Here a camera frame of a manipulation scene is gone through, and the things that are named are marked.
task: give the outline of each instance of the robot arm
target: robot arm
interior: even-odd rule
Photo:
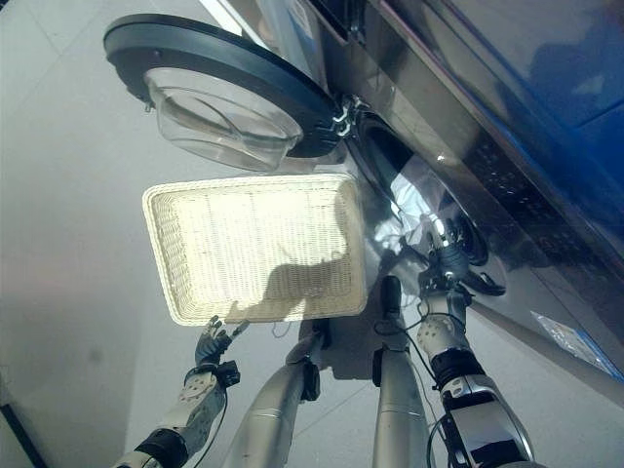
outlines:
[[[204,446],[225,405],[225,389],[240,380],[236,363],[220,364],[220,356],[247,325],[243,323],[230,337],[218,331],[218,317],[210,320],[197,343],[196,366],[186,375],[176,404],[156,430],[113,468],[179,468]]]
[[[439,219],[433,224],[431,265],[418,277],[428,312],[416,341],[440,391],[445,409],[440,424],[450,462],[454,468],[540,466],[533,461],[527,431],[466,339],[466,307],[472,296],[461,282],[470,275],[468,259],[451,230]]]

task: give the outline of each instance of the wicker basket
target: wicker basket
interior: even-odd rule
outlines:
[[[346,174],[149,188],[143,210],[172,318],[204,325],[355,315],[366,304],[362,221]]]

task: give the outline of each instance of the door hinge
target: door hinge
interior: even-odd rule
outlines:
[[[335,123],[333,126],[335,134],[339,137],[347,137],[355,125],[358,111],[368,107],[358,96],[344,96],[342,98],[342,112],[340,115],[332,117]]]

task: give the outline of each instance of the floor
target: floor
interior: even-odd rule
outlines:
[[[0,13],[1,397],[51,467],[110,465],[151,431],[192,364],[200,330],[169,317],[142,192],[237,174],[164,141],[106,62],[107,25],[146,12],[211,21],[193,0],[14,0]],[[622,408],[488,320],[468,320],[541,463],[622,466]],[[232,346],[242,383],[202,466],[218,466],[296,337],[296,324],[258,325]],[[319,401],[300,408],[289,466],[370,465],[377,389],[331,369],[322,378]],[[0,465],[29,466],[4,422]]]

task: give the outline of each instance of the sticker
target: sticker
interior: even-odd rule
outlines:
[[[305,13],[305,8],[301,5],[298,0],[291,0],[289,2],[289,13],[291,14],[292,20],[299,27],[301,32],[312,38],[312,28],[310,27],[310,21],[308,21],[308,15]]]
[[[565,351],[624,382],[624,375],[585,331],[572,329],[543,315],[531,314]]]

